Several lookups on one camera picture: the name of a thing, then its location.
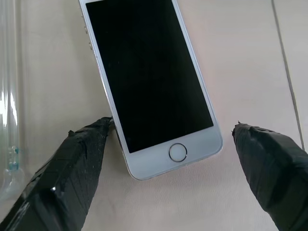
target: clear plastic tube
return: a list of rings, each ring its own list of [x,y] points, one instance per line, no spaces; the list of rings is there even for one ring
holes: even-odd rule
[[[24,187],[20,168],[18,121],[18,46],[16,1],[0,0],[0,155],[4,169],[0,201],[16,197]]]

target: white table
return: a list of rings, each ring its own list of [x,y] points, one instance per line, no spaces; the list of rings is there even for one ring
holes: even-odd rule
[[[137,181],[113,133],[83,230],[276,231],[249,189],[231,136],[240,120],[300,145],[271,3],[179,0],[179,5],[221,127],[223,151]],[[23,1],[22,19],[26,167],[33,175],[69,130],[110,116],[110,109],[77,0]]]
[[[295,93],[304,145],[308,148],[308,1],[280,0],[276,10]]]

